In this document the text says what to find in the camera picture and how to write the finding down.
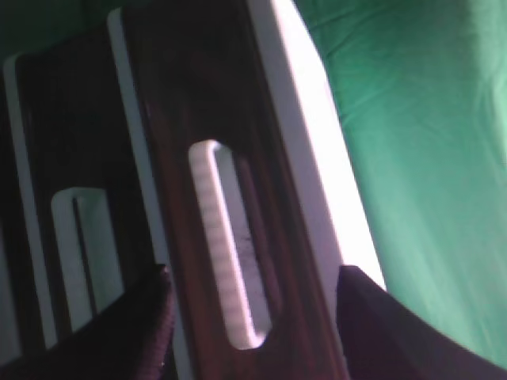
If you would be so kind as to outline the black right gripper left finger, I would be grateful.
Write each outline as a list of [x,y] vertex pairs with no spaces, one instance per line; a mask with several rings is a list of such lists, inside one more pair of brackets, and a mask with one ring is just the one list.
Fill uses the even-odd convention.
[[92,321],[37,357],[1,368],[3,379],[161,379],[173,339],[175,296],[156,265]]

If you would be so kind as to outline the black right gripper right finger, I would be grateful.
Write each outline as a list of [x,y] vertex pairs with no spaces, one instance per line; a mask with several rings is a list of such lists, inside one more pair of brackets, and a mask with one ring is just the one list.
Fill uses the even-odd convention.
[[504,379],[506,371],[450,340],[357,266],[337,280],[337,328],[354,379]]

